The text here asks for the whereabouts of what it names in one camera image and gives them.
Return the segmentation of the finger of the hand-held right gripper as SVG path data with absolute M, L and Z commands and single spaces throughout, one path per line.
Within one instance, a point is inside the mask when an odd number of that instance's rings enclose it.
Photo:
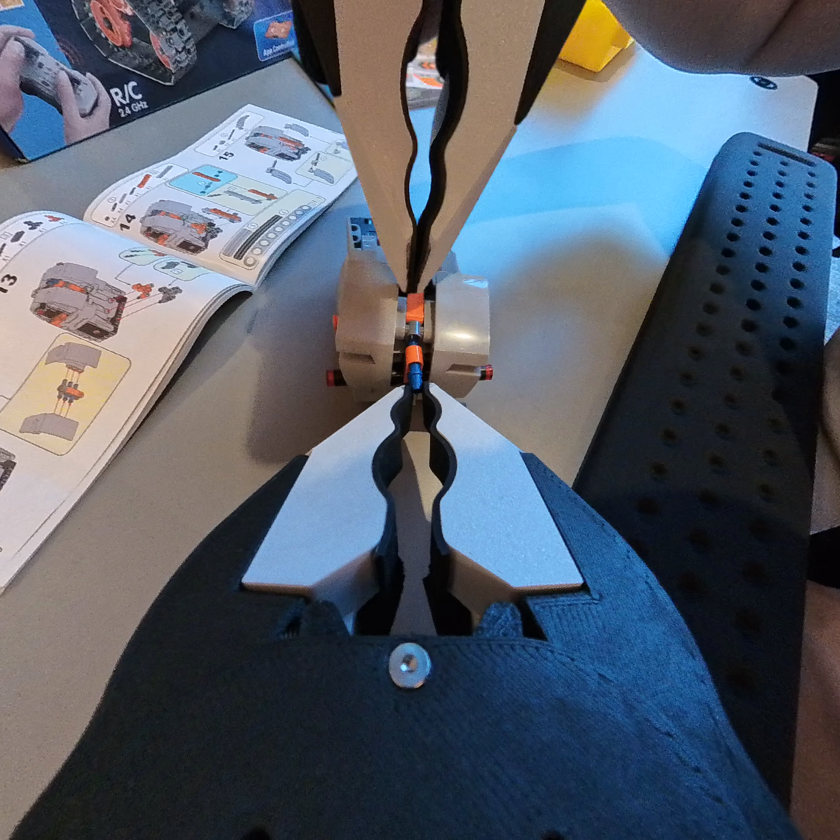
M 420 1 L 335 1 L 341 93 L 334 100 L 377 235 L 408 289 L 416 230 L 407 196 L 417 152 L 406 107 L 406 47 Z
M 432 187 L 418 223 L 413 288 L 442 266 L 515 132 L 543 1 L 455 3 L 446 109 L 429 155 Z

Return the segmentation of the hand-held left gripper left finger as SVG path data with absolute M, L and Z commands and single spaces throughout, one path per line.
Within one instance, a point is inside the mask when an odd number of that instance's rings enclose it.
M 331 602 L 345 620 L 381 588 L 395 537 L 387 487 L 402 468 L 413 394 L 397 387 L 309 454 L 242 579 L 252 591 Z

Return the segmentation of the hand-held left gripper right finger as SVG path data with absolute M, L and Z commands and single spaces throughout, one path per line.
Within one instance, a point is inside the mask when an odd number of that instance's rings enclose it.
M 424 580 L 436 621 L 478 621 L 496 602 L 579 591 L 584 580 L 522 451 L 439 386 L 423 388 L 434 500 Z

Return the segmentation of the grey brick robot model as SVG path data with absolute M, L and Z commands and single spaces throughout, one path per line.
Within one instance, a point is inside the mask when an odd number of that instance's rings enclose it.
M 451 251 L 425 291 L 405 294 L 371 219 L 350 217 L 347 229 L 332 319 L 338 367 L 327 372 L 327 384 L 348 385 L 356 401 L 370 403 L 412 373 L 458 399 L 489 380 L 487 280 L 462 274 Z

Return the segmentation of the person's right forearm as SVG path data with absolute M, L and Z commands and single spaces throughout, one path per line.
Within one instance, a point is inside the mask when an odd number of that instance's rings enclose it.
M 838 1 L 607 1 L 646 51 L 678 70 L 799 76 L 839 68 Z

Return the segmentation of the yellow plastic bin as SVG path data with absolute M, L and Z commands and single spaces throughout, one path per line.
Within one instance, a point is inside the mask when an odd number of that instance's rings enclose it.
M 603 1 L 586 1 L 563 44 L 559 60 L 599 72 L 633 42 L 634 38 Z

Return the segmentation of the clear sticker sheet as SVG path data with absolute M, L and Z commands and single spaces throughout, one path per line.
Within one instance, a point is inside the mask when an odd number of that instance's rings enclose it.
M 409 109 L 435 107 L 443 86 L 434 55 L 417 55 L 406 65 L 406 103 Z

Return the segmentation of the blue robot kit box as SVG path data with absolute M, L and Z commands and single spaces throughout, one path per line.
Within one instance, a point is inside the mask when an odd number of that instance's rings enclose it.
M 297 48 L 287 1 L 2 1 L 2 152 L 33 161 Z

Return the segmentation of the open instruction booklet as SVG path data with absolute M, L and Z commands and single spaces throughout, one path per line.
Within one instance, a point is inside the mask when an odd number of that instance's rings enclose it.
M 121 448 L 233 295 L 356 177 L 347 140 L 253 105 L 82 219 L 1 230 L 2 586 Z

